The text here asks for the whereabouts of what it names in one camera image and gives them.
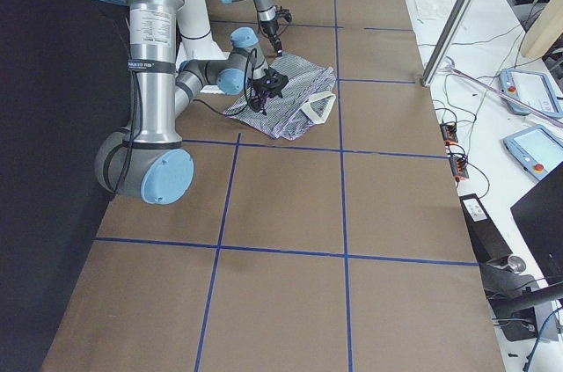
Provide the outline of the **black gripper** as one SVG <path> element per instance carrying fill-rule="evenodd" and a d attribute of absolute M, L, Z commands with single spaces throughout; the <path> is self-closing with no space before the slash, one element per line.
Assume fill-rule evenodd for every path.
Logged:
<path fill-rule="evenodd" d="M 292 23 L 292 14 L 289 9 L 274 5 L 268 11 L 258 13 L 258 22 L 261 32 L 267 37 L 276 55 L 282 55 L 282 41 L 279 34 L 278 20 L 282 18 L 287 25 Z"/>
<path fill-rule="evenodd" d="M 255 113 L 266 112 L 269 98 L 282 98 L 282 90 L 288 84 L 288 77 L 275 69 L 266 69 L 265 75 L 252 80 L 251 97 L 248 105 Z"/>

